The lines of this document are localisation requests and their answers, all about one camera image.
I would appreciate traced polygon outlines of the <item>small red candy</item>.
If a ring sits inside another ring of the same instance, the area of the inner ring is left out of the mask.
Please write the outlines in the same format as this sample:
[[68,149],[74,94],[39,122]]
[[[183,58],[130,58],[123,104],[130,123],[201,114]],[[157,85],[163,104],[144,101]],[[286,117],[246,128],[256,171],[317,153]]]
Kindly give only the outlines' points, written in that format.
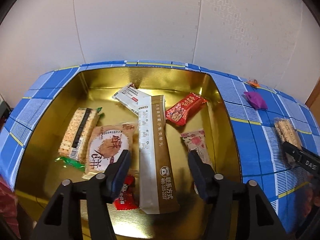
[[116,210],[126,211],[138,209],[138,205],[134,197],[134,188],[135,177],[133,175],[127,175],[119,197],[113,202]]

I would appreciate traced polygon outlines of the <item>rice cracker clear pack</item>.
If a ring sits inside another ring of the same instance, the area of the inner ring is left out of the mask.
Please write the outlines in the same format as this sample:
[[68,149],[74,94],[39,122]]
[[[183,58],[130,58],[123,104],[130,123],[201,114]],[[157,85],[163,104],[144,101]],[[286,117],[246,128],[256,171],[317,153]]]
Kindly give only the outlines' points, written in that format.
[[289,119],[275,118],[274,126],[282,144],[284,142],[289,142],[300,150],[302,149],[302,143],[299,135]]

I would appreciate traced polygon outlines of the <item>round pastry brown packet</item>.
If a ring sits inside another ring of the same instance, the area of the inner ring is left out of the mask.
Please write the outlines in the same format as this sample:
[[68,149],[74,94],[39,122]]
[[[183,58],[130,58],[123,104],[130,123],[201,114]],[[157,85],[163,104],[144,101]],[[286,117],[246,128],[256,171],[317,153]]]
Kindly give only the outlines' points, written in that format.
[[83,179],[104,172],[109,165],[118,161],[123,150],[132,151],[135,122],[97,126],[89,139]]

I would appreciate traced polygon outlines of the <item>cracker pack with green ends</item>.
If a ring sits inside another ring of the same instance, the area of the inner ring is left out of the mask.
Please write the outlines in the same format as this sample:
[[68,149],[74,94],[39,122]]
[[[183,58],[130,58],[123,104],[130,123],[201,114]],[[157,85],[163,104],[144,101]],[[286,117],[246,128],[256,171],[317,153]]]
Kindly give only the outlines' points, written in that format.
[[86,154],[93,129],[102,115],[102,107],[78,108],[67,127],[55,161],[69,165],[80,171],[85,170]]

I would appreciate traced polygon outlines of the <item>long brown white snack bar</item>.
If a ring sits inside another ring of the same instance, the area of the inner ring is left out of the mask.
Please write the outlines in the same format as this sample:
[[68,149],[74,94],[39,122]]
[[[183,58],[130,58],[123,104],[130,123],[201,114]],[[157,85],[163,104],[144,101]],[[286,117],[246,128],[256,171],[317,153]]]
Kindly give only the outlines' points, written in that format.
[[165,134],[165,98],[139,100],[139,208],[147,214],[179,210]]

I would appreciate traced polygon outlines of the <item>pink floral snack packet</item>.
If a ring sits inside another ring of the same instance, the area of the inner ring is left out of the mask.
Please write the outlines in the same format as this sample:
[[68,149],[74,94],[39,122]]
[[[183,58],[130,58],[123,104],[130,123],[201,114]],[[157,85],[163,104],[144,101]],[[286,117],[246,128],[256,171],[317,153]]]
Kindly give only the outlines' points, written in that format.
[[181,138],[188,150],[188,166],[196,192],[203,200],[207,200],[215,194],[210,189],[215,172],[207,150],[204,129],[181,133]]

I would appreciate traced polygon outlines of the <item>purple snack pouch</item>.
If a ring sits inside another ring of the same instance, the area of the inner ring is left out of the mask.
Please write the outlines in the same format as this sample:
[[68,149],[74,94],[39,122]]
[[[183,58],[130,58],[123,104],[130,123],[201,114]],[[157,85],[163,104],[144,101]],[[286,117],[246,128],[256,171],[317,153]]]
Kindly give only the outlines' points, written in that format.
[[244,97],[254,109],[267,110],[268,106],[265,100],[257,92],[244,92]]

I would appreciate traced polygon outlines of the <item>orange-ended clear candy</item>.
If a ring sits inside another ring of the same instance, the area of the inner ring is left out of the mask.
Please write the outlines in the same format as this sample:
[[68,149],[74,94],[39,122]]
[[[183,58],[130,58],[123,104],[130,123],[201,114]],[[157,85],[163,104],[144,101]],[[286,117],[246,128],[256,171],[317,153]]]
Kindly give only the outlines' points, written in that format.
[[254,88],[259,88],[260,84],[258,83],[258,81],[256,79],[253,80],[248,80],[247,83]]

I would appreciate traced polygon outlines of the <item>white sachet packet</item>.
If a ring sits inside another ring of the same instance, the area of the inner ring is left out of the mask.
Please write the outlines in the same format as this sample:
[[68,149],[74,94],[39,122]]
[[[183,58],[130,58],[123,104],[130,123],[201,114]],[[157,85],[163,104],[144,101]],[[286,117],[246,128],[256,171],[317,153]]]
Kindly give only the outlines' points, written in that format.
[[112,99],[119,101],[123,106],[138,116],[139,101],[148,96],[148,94],[138,90],[133,83],[128,83],[112,95]]

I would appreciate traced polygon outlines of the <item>red patterned snack packet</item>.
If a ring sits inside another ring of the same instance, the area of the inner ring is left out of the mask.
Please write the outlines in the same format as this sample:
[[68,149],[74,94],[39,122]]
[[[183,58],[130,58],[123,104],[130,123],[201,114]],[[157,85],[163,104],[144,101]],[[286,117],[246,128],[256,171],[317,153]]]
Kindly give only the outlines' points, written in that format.
[[166,120],[177,126],[184,126],[188,117],[196,113],[208,101],[193,92],[165,111]]

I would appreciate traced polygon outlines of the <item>blue plaid tablecloth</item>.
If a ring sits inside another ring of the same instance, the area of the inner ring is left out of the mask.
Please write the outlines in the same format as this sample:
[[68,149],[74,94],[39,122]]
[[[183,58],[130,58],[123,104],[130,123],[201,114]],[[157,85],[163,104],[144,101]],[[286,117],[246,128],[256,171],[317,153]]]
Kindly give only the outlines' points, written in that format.
[[26,91],[1,131],[1,175],[20,205],[38,220],[63,179],[82,172],[57,161],[68,123],[79,107],[101,108],[101,125],[137,121],[112,98],[128,83],[150,95],[163,95],[167,108],[193,92],[207,102],[187,123],[168,122],[166,133],[180,209],[164,215],[108,206],[119,239],[198,239],[208,208],[196,195],[181,133],[204,129],[214,169],[229,180],[256,180],[288,233],[304,219],[308,174],[291,168],[274,128],[287,118],[302,145],[319,152],[319,126],[306,105],[265,85],[258,93],[267,110],[256,110],[243,94],[251,87],[243,77],[181,62],[107,61],[42,74]]

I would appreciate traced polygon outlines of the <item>wooden door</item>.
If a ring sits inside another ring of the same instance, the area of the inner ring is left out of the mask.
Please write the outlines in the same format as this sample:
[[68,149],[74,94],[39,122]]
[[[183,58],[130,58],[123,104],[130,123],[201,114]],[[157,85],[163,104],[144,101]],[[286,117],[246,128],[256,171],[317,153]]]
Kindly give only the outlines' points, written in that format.
[[317,123],[320,124],[320,79],[318,80],[305,104],[309,107]]

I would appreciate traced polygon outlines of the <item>red ruffled fabric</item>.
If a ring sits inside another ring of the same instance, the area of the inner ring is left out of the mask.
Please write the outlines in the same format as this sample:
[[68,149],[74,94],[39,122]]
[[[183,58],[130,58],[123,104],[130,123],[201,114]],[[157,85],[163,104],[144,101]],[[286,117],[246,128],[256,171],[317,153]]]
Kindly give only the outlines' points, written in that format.
[[17,221],[17,197],[1,177],[1,215],[18,239],[21,239]]

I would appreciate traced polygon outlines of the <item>gold tin box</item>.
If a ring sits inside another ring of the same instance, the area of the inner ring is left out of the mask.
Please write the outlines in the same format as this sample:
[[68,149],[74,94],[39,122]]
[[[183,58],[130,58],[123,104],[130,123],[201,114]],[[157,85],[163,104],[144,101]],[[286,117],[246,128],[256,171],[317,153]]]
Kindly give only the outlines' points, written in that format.
[[85,148],[91,144],[96,146],[93,166],[104,168],[115,161],[121,150],[130,150],[129,173],[135,179],[134,200],[139,201],[139,140],[146,138],[148,131],[142,127],[138,116],[113,98],[129,83],[150,96],[163,96],[166,108],[190,93],[202,96],[205,103],[183,126],[162,122],[165,130],[159,137],[167,142],[178,211],[148,215],[140,209],[117,210],[110,204],[108,210],[114,231],[119,239],[200,239],[210,208],[195,192],[188,167],[188,149],[181,134],[204,130],[214,170],[230,180],[240,180],[238,151],[225,104],[217,82],[201,72],[150,67],[87,70],[76,74],[52,102],[39,109],[25,110],[23,116],[31,126],[31,136],[16,179],[18,202],[36,221],[61,181],[82,181],[82,170],[58,159],[69,123],[80,108],[100,110],[91,127],[93,133],[86,134],[84,139]]

